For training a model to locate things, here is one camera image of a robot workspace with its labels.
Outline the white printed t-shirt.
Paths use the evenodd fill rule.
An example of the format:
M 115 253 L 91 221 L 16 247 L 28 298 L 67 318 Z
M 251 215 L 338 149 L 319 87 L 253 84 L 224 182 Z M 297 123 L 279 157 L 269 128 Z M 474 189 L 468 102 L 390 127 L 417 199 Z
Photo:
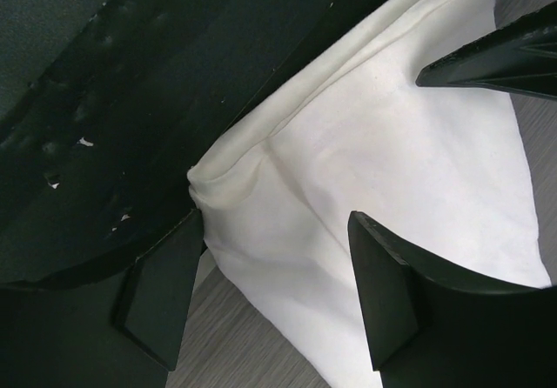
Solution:
M 219 269 L 332 387 L 380 386 L 349 255 L 353 211 L 467 269 L 551 283 L 510 97 L 415 83 L 493 30 L 494 5 L 388 0 L 188 172 Z

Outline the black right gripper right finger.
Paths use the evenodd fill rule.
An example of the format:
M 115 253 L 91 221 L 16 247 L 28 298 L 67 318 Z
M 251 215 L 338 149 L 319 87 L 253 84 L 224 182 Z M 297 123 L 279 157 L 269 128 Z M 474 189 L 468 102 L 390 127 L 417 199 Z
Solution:
M 556 290 L 470 271 L 365 213 L 349 248 L 372 368 L 385 387 L 553 387 Z

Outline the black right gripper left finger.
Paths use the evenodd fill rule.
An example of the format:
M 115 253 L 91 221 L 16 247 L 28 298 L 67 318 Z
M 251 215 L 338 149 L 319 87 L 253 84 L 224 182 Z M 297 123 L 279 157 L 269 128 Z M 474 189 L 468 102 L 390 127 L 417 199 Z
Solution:
M 203 220 L 193 210 L 134 265 L 57 291 L 1 290 L 3 387 L 163 387 L 188 316 Z

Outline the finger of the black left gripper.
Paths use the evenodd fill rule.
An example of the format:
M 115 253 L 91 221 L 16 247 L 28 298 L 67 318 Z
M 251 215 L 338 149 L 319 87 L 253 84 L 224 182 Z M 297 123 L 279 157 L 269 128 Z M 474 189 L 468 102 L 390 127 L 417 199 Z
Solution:
M 556 99 L 556 3 L 423 68 L 419 87 L 484 88 Z

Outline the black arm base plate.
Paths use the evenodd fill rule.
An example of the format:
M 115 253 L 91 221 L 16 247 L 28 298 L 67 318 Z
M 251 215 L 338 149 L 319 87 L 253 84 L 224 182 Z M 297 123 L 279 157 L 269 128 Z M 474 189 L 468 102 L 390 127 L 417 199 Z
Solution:
M 51 57 L 1 18 L 1 282 L 37 286 L 173 223 L 189 167 L 386 0 L 108 0 Z

